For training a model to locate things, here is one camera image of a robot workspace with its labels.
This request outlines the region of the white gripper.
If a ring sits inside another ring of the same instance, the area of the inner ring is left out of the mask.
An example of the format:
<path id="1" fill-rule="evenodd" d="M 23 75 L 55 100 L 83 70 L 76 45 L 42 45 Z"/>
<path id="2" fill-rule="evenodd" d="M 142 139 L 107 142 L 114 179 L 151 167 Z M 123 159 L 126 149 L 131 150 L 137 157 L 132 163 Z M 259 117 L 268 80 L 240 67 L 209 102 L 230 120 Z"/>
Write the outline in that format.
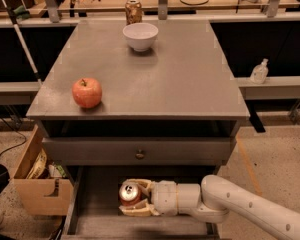
<path id="1" fill-rule="evenodd" d="M 147 197 L 151 193 L 151 203 L 147 199 L 130 205 L 121 205 L 119 209 L 126 216 L 149 217 L 149 216 L 176 216 L 177 209 L 177 185 L 173 181 L 154 182 L 148 179 L 128 179 L 124 183 L 137 183 L 142 195 Z"/>

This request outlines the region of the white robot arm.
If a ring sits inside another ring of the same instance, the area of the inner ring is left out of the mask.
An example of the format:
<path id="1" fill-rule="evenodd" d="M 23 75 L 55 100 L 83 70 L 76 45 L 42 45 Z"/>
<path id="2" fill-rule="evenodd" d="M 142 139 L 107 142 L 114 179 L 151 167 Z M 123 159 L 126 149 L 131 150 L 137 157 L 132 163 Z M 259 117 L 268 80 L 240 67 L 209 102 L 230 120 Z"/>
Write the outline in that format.
<path id="1" fill-rule="evenodd" d="M 177 216 L 221 223 L 233 211 L 278 240 L 300 240 L 300 214 L 216 175 L 199 184 L 128 179 L 118 191 L 126 216 Z"/>

